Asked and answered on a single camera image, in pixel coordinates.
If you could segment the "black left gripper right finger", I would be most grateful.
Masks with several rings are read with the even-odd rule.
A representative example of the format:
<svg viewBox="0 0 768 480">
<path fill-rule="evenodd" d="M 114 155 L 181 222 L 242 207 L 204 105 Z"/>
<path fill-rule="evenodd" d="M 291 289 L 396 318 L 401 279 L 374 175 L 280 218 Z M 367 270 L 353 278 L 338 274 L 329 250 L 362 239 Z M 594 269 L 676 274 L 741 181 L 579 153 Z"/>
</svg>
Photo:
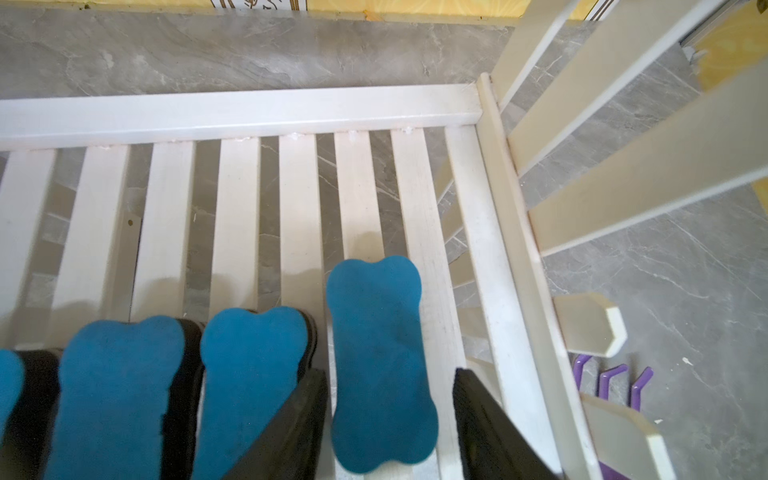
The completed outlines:
<svg viewBox="0 0 768 480">
<path fill-rule="evenodd" d="M 556 477 L 473 371 L 455 371 L 452 396 L 466 479 Z"/>
</svg>

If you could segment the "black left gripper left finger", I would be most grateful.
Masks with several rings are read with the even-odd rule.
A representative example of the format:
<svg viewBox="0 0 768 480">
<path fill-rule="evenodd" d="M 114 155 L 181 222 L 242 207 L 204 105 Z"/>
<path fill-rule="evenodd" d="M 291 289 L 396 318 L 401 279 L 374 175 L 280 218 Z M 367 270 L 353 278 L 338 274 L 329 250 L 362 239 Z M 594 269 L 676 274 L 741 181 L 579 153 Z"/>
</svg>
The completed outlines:
<svg viewBox="0 0 768 480">
<path fill-rule="evenodd" d="M 313 479 L 328 401 L 326 373 L 310 369 L 226 479 Z"/>
</svg>

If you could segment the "blue eraser bottom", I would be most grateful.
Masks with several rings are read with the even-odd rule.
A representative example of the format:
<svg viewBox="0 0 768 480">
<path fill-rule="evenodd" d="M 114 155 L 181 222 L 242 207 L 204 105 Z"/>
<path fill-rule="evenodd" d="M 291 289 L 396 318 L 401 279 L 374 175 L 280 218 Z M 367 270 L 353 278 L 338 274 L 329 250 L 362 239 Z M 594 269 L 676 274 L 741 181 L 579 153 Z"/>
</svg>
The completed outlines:
<svg viewBox="0 0 768 480">
<path fill-rule="evenodd" d="M 311 317 L 291 307 L 216 314 L 200 344 L 202 413 L 191 477 L 221 479 L 298 385 L 317 346 Z"/>
<path fill-rule="evenodd" d="M 1 477 L 36 479 L 59 395 L 60 355 L 1 351 Z"/>
<path fill-rule="evenodd" d="M 439 420 L 428 382 L 421 295 L 419 272 L 403 256 L 348 259 L 328 278 L 337 378 L 332 444 L 352 473 L 391 461 L 418 464 L 435 449 Z"/>
<path fill-rule="evenodd" d="M 45 479 L 187 479 L 195 451 L 202 327 L 100 320 L 64 350 Z"/>
</svg>

